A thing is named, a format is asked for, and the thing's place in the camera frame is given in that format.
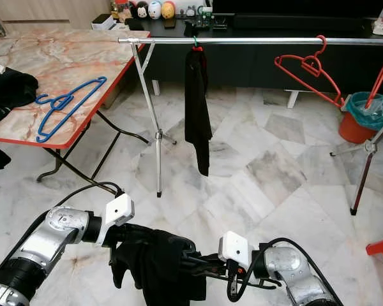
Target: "black jacket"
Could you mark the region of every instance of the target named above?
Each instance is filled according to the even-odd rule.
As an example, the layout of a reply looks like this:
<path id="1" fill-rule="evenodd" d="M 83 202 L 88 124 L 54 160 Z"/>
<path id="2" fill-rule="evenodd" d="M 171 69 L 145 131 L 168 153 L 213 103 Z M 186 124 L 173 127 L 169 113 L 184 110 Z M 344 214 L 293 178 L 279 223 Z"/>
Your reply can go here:
<path id="1" fill-rule="evenodd" d="M 184 85 L 184 136 L 194 145 L 199 172 L 209 175 L 209 140 L 211 134 L 206 103 L 207 61 L 203 51 L 190 51 L 186 56 Z"/>
<path id="2" fill-rule="evenodd" d="M 6 68 L 6 71 L 0 74 L 0 120 L 13 108 L 33 102 L 36 99 L 37 88 L 38 81 L 35 77 Z M 10 157 L 0 150 L 0 169 L 10 161 Z"/>
<path id="3" fill-rule="evenodd" d="M 189 306 L 190 300 L 205 300 L 206 277 L 180 272 L 188 244 L 166 231 L 135 227 L 141 228 L 139 233 L 126 233 L 124 242 L 112 252 L 115 287 L 122 286 L 125 271 L 130 270 L 148 306 Z"/>

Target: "metal clothes rail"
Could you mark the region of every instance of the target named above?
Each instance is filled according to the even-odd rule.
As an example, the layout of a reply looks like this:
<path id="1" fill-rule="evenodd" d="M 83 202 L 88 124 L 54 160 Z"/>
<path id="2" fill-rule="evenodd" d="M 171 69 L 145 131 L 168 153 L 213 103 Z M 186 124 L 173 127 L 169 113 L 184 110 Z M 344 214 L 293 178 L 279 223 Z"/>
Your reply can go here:
<path id="1" fill-rule="evenodd" d="M 328 45 L 358 45 L 358 46 L 383 46 L 383 39 L 368 38 L 326 38 Z M 176 141 L 166 136 L 159 127 L 156 113 L 152 104 L 151 95 L 147 89 L 144 72 L 156 44 L 166 45 L 192 45 L 194 43 L 217 45 L 321 45 L 320 38 L 119 38 L 119 43 L 129 43 L 135 59 L 136 68 L 142 84 L 146 103 L 151 114 L 156 140 L 156 172 L 157 172 L 157 197 L 161 197 L 161 139 L 166 138 L 173 144 Z M 150 44 L 143 64 L 140 63 L 137 45 Z"/>
<path id="2" fill-rule="evenodd" d="M 217 45 L 320 45 L 320 38 L 197 38 L 198 43 Z M 158 43 L 191 45 L 194 38 L 119 38 L 120 43 Z M 326 38 L 328 45 L 383 46 L 383 39 Z"/>

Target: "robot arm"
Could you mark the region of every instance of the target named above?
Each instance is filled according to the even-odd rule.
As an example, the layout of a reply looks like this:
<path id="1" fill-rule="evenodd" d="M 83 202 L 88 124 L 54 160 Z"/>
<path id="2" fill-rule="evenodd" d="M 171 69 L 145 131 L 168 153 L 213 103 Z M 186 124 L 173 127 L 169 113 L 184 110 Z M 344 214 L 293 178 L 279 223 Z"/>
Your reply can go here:
<path id="1" fill-rule="evenodd" d="M 118 241 L 126 240 L 130 228 L 135 229 L 135 232 L 151 231 L 135 224 L 125 224 L 133 216 L 133 202 L 127 194 L 109 202 L 101 217 L 94 216 L 92 212 L 64 206 L 49 210 L 45 220 L 17 244 L 19 247 L 0 265 L 0 306 L 29 306 L 29 301 L 60 260 L 67 244 L 92 242 L 110 247 L 113 251 Z M 320 277 L 324 282 L 311 273 L 308 260 L 302 252 L 288 245 L 270 247 L 274 241 L 260 244 L 258 250 L 247 239 L 227 232 L 220 239 L 218 254 L 212 254 L 218 258 L 214 258 L 215 262 L 219 262 L 218 265 L 215 264 L 214 270 L 223 272 L 221 275 L 214 275 L 211 271 L 207 276 L 225 279 L 222 275 L 228 272 L 231 284 L 229 299 L 233 302 L 238 300 L 235 298 L 237 295 L 244 292 L 242 288 L 237 292 L 236 274 L 241 267 L 250 278 L 249 286 L 274 289 L 275 287 L 253 284 L 261 284 L 264 279 L 271 279 L 278 284 L 278 281 L 285 282 L 294 306 L 343 306 L 323 275 Z M 207 261 L 202 259 L 208 257 L 212 258 L 201 256 L 200 259 L 195 258 L 193 263 L 204 265 Z"/>
<path id="2" fill-rule="evenodd" d="M 0 268 L 0 306 L 28 306 L 67 244 L 102 245 L 110 227 L 133 216 L 133 202 L 127 194 L 109 202 L 102 217 L 71 207 L 54 207 Z"/>
<path id="3" fill-rule="evenodd" d="M 260 279 L 268 277 L 276 281 L 283 281 L 287 285 L 287 294 L 293 306 L 338 306 L 328 288 L 311 273 L 304 254 L 291 247 L 290 244 L 283 243 L 276 247 L 267 247 L 259 253 L 260 251 L 255 250 L 247 239 L 231 231 L 220 239 L 218 257 L 227 262 L 228 266 L 240 266 L 249 270 L 254 258 L 257 255 L 260 256 L 259 260 L 253 263 L 253 273 L 250 275 L 251 283 L 258 283 Z M 235 274 L 233 274 L 232 268 L 229 269 L 229 276 L 234 278 Z M 236 296 L 237 282 L 236 279 L 232 281 L 231 295 Z"/>

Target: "marble table top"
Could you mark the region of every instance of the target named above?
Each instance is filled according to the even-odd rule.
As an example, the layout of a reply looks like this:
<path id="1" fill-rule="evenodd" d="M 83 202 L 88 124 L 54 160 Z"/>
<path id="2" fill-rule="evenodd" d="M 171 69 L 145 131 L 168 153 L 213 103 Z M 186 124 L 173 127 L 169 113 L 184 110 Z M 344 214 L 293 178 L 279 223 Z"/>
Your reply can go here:
<path id="1" fill-rule="evenodd" d="M 118 38 L 148 37 L 146 31 L 56 30 L 15 32 L 0 38 L 0 64 L 38 80 L 37 96 L 55 98 L 98 77 L 107 81 L 45 143 L 36 142 L 38 128 L 50 103 L 14 108 L 0 121 L 0 142 L 20 143 L 55 149 L 70 147 L 109 92 L 133 62 L 130 45 Z M 49 133 L 96 84 L 74 94 L 64 110 L 54 112 L 43 132 Z"/>

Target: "marble floor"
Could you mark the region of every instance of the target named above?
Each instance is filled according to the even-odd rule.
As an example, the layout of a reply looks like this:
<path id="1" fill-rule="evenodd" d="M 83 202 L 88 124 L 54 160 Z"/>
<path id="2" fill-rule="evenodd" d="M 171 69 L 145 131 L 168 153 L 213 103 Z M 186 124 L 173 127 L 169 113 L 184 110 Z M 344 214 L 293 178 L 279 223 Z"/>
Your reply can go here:
<path id="1" fill-rule="evenodd" d="M 153 129 L 146 102 L 137 89 L 119 96 L 105 110 L 124 129 L 147 138 Z M 293 110 L 283 91 L 210 88 L 213 130 L 210 176 L 197 170 L 193 146 L 184 141 L 183 89 L 162 84 L 154 97 L 161 127 L 177 145 L 163 142 L 163 196 L 156 198 L 154 146 L 121 137 L 97 176 L 124 187 L 135 201 L 133 222 L 195 241 L 203 253 L 216 252 L 227 230 L 252 244 L 289 237 L 305 248 L 346 306 L 383 306 L 383 258 L 366 255 L 370 242 L 383 239 L 383 143 L 375 156 L 357 216 L 350 201 L 363 152 L 331 158 L 350 147 L 337 133 L 341 113 L 314 94 L 300 93 Z M 70 156 L 91 172 L 114 133 L 99 118 Z M 46 178 L 53 160 L 33 147 L 0 144 L 13 159 L 0 171 L 0 262 L 36 216 L 86 183 L 67 168 Z M 92 189 L 68 204 L 99 214 L 111 195 Z M 116 289 L 109 251 L 71 245 L 38 290 L 32 305 L 145 305 L 130 274 Z M 209 279 L 207 300 L 192 305 L 231 305 L 226 283 Z M 284 289 L 248 288 L 238 305 L 288 306 Z"/>

